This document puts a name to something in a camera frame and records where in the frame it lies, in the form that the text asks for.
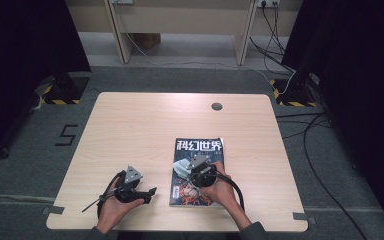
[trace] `person's right arm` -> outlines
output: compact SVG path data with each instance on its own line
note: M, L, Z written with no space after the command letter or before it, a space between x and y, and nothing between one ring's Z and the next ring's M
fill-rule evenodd
M217 167L217 171L226 177L231 178L229 175L226 175L220 162L216 162L215 166ZM213 185L210 187L201 188L200 191L202 194L209 196L214 202L219 203L226 209L226 211L230 214L238 226L240 231L239 234L242 240L258 240L268 238L267 233L261 223L252 223L249 220L248 216L245 214L245 211L236 201L233 187L229 183L220 178L217 178Z

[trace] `person's left hand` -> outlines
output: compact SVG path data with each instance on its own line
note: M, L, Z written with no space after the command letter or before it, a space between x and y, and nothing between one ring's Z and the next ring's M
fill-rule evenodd
M111 185L110 189L115 188L118 178ZM96 228L103 234L108 234L123 218L135 207L144 203L143 199L136 199L133 202L122 203L115 196L107 198L101 209Z

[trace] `wooden table top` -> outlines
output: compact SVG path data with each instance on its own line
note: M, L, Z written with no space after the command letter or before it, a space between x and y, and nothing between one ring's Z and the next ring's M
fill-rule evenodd
M219 111L213 103L222 104ZM222 138L225 170L240 187L251 221L267 231L302 232L304 213L285 147L266 95L102 93L49 214L51 229L90 229L96 200L128 165L144 178L138 191L157 187L150 204L133 209L118 230L237 231L222 207L169 207L176 138Z

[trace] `yellow and black hazard tape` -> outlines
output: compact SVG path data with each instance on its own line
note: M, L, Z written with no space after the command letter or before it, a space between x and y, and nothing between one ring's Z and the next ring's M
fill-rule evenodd
M274 84L276 83L276 80L271 80L270 84L273 86L273 94L274 98L276 99L276 103L281 106L293 106L293 107L316 107L315 102L310 101L285 101L282 99L282 94L279 94L279 90L275 88Z
M45 92L42 94L42 104L57 104L57 105L66 105L66 104L79 104L80 99L55 99L51 96L52 85L48 86Z

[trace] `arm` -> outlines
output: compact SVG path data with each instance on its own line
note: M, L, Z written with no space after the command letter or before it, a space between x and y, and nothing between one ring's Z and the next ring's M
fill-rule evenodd
M110 189L115 188L117 179ZM133 202L121 203L114 196L107 198L102 206L98 224L86 236L86 240L108 239L106 235L130 212L133 208L142 205L143 199L136 199Z
M216 162L215 166L217 167L217 171L228 178L231 178L229 175L226 175L220 162ZM253 224L236 201L233 187L229 183L217 178L213 185L201 188L200 191L226 209L238 226L240 236L243 240L267 239L267 233L261 223L257 222Z

